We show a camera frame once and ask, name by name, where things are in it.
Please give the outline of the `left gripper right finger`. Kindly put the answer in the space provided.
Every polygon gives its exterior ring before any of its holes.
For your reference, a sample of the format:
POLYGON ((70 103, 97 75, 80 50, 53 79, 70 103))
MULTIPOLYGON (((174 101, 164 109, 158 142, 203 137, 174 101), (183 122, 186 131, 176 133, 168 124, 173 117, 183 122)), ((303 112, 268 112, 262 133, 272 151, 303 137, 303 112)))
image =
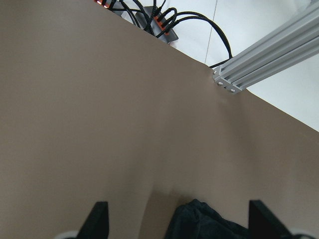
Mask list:
POLYGON ((292 239, 292 233, 261 200, 249 201, 250 239, 292 239))

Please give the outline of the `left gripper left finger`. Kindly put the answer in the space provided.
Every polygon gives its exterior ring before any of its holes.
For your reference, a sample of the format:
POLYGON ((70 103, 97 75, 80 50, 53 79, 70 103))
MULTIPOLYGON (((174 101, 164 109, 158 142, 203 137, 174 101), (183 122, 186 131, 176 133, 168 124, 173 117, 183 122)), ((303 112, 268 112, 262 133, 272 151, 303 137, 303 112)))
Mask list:
POLYGON ((107 239, 109 236, 108 202, 96 202, 77 235, 78 239, 107 239))

